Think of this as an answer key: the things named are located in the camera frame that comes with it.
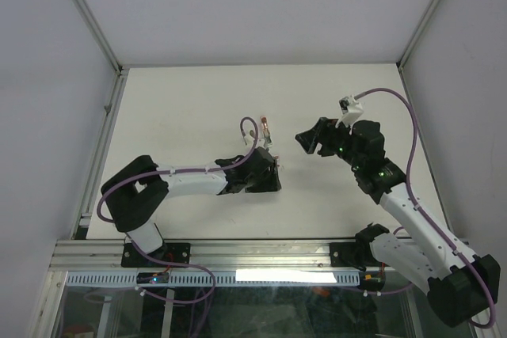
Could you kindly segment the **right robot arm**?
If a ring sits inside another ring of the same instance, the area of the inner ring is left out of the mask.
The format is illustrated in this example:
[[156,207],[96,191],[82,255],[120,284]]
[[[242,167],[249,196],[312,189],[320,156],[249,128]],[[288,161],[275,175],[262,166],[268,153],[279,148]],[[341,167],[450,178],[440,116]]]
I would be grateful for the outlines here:
[[414,242],[406,245],[388,228],[370,225],[356,234],[358,261],[377,260],[394,268],[426,295],[448,327],[495,307],[500,264],[490,254],[478,255],[424,211],[408,189],[406,174],[387,157],[378,122],[360,120],[346,126],[322,117],[295,140],[307,154],[337,156],[349,164],[361,191],[396,219]]

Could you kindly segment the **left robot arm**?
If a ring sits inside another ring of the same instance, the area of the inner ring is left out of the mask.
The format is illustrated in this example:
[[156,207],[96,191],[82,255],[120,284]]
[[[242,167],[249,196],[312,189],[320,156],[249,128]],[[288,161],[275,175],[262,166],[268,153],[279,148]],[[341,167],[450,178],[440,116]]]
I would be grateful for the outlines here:
[[277,159],[262,147],[196,168],[161,169],[151,156],[141,155],[102,185],[97,215],[130,238],[139,248],[139,257],[154,266],[166,256],[162,235],[152,220],[163,201],[281,189]]

